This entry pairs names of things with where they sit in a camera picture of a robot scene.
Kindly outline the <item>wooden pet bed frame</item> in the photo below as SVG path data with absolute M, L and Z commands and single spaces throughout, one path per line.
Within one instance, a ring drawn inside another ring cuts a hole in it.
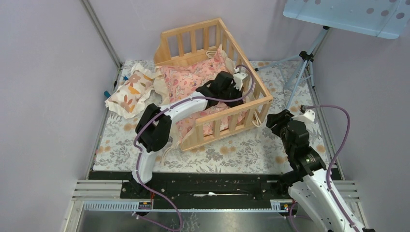
M 228 58 L 249 68 L 243 90 L 249 90 L 250 94 L 246 96 L 244 103 L 195 120 L 192 129 L 183 139 L 179 139 L 176 131 L 173 131 L 172 148 L 180 147 L 183 151 L 198 148 L 253 129 L 258 120 L 265 119 L 273 97 L 221 18 L 166 30 L 160 38 L 160 45 L 153 59 L 156 66 L 192 65 L 205 60 L 207 51 L 222 48 Z

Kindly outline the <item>pink patterned bed cushion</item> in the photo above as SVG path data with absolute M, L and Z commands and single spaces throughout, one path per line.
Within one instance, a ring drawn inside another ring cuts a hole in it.
M 235 63 L 228 58 L 226 52 L 218 48 L 216 51 L 211 51 L 210 58 L 189 66 L 156 66 L 155 71 L 160 72 L 161 76 L 154 81 L 154 89 L 157 93 L 162 91 L 163 105 L 174 103 L 189 96 L 207 81 L 214 80 L 221 71 L 233 74 L 234 66 Z M 182 141 L 192 129 L 196 119 L 228 108 L 226 103 L 219 102 L 209 109 L 192 114 L 176 123 L 178 133 L 173 135 L 179 136 L 179 141 Z

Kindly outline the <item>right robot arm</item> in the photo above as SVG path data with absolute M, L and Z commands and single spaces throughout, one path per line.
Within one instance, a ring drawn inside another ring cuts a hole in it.
M 276 191 L 281 198 L 294 199 L 324 232 L 370 232 L 348 208 L 330 177 L 330 169 L 309 143 L 307 123 L 315 112 L 293 115 L 289 110 L 268 114 L 266 127 L 282 141 L 290 172 L 278 178 Z

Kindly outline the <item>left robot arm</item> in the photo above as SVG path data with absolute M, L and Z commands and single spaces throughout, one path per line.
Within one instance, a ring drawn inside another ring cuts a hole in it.
M 132 171 L 136 181 L 132 193 L 139 199 L 149 195 L 148 182 L 152 179 L 155 156 L 168 143 L 171 127 L 180 120 L 201 112 L 220 102 L 229 107 L 243 104 L 247 93 L 243 93 L 244 80 L 248 74 L 238 68 L 233 74 L 221 71 L 214 80 L 207 81 L 187 97 L 174 103 L 157 106 L 152 103 L 146 107 L 136 126 L 133 145 L 139 150 L 137 165 Z

